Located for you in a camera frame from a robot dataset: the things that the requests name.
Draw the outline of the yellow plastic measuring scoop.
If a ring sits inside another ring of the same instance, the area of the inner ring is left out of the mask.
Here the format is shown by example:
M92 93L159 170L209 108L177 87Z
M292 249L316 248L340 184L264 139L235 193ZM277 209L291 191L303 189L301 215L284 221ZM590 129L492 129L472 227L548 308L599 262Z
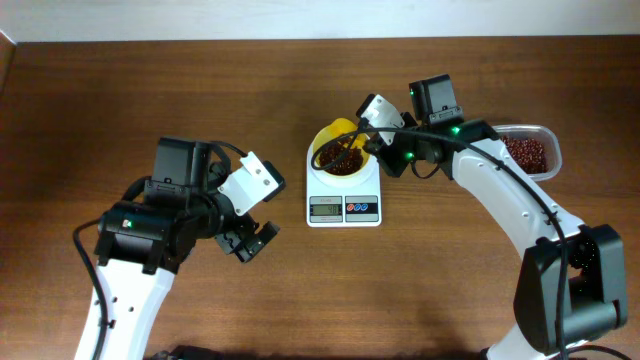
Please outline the yellow plastic measuring scoop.
M358 129L357 125L349 119L337 118L329 126L330 138L334 139L349 132L354 132ZM353 146L355 148L362 148L365 145L367 137L365 134L360 134L356 137Z

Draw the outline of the white digital kitchen scale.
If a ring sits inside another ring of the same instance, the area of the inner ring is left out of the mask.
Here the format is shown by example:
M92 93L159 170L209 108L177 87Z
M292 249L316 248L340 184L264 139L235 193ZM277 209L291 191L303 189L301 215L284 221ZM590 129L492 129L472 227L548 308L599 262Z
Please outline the white digital kitchen scale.
M351 176L332 176L306 161L306 222L310 227L375 227L382 221L380 169L375 157Z

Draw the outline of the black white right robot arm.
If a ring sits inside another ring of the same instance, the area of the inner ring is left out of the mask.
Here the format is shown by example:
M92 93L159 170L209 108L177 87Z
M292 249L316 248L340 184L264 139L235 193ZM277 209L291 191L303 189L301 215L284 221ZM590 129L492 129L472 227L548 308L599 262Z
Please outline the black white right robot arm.
M522 259L513 302L516 323L482 351L485 359L566 359L628 320L624 248L609 225L590 227L552 200L521 169L494 127L467 121L449 76L410 84L414 111L380 95L357 111L371 139L366 152L400 176L432 163L473 195Z

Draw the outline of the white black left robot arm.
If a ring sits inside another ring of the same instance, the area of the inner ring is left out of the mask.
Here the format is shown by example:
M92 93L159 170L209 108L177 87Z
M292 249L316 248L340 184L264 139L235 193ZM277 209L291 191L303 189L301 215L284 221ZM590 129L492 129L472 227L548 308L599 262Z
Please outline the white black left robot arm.
M278 233L250 210L281 192L286 182L272 163L232 145L163 137L154 169L130 185L92 226L98 230L91 261L73 242L93 286L78 359L141 359L160 307L196 243L213 239L225 254L251 261Z

